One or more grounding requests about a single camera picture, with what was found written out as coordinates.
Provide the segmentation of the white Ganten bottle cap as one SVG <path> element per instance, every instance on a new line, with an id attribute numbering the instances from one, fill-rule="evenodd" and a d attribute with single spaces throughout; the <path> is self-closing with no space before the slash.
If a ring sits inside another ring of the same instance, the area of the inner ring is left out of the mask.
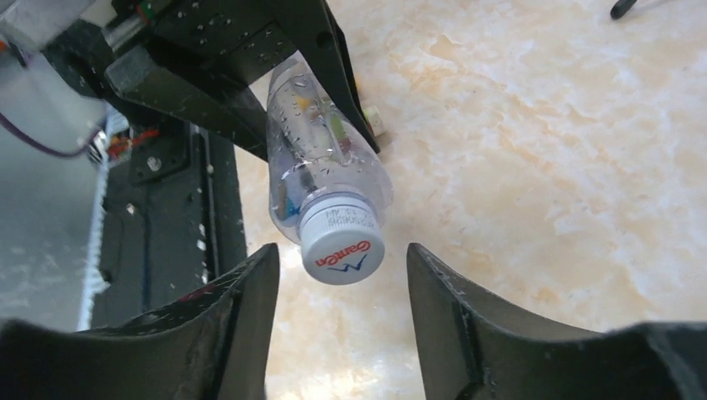
<path id="1" fill-rule="evenodd" d="M 298 225 L 303 266 L 315 280 L 341 286 L 374 273 L 384 259 L 384 237 L 365 198 L 336 192 L 315 199 Z"/>

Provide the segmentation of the clear plastic bottle white cap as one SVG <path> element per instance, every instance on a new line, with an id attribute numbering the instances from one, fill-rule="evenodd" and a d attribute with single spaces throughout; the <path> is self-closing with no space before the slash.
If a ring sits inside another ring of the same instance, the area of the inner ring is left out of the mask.
<path id="1" fill-rule="evenodd" d="M 393 188 L 379 156 L 323 89 L 300 52 L 268 85 L 266 140 L 270 216 L 299 243 L 299 225 L 317 198 L 351 193 L 382 222 Z"/>

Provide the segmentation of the colourful toy block car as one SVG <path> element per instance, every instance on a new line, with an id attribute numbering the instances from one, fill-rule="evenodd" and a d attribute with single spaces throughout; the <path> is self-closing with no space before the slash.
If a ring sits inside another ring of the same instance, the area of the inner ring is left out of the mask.
<path id="1" fill-rule="evenodd" d="M 362 94 L 360 86 L 355 83 L 354 87 L 356 93 L 359 97 L 359 104 L 361 105 L 364 118 L 366 119 L 369 129 L 374 138 L 379 138 L 387 133 L 388 129 L 381 117 L 379 109 L 371 102 L 365 99 L 365 95 Z"/>

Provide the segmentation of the black tripod stand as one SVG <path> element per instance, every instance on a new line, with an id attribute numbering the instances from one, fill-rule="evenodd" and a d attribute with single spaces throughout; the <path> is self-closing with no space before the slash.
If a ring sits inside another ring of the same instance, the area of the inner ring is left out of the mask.
<path id="1" fill-rule="evenodd" d="M 670 0 L 617 0 L 609 10 L 609 17 L 618 21 L 626 15 L 638 16 L 669 2 Z"/>

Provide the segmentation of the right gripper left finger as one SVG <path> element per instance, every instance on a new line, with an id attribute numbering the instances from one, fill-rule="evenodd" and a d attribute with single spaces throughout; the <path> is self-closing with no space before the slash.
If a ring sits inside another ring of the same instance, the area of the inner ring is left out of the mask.
<path id="1" fill-rule="evenodd" d="M 118 327 L 1 322 L 4 399 L 263 399 L 279 254 L 236 268 Z"/>

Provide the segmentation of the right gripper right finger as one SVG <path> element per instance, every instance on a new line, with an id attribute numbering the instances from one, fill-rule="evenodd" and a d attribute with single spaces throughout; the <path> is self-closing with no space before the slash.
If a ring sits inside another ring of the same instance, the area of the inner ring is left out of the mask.
<path id="1" fill-rule="evenodd" d="M 593 332 L 523 309 L 407 250 L 429 399 L 703 399 L 706 326 L 642 322 Z"/>

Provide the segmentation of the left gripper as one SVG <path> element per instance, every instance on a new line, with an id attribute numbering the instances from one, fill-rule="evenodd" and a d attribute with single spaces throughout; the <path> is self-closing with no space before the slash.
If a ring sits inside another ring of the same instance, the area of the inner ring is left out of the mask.
<path id="1" fill-rule="evenodd" d="M 44 56 L 76 92 L 137 104 L 268 159 L 251 87 L 297 49 L 334 104 L 380 152 L 342 29 L 323 0 L 114 1 L 106 27 L 77 20 Z"/>

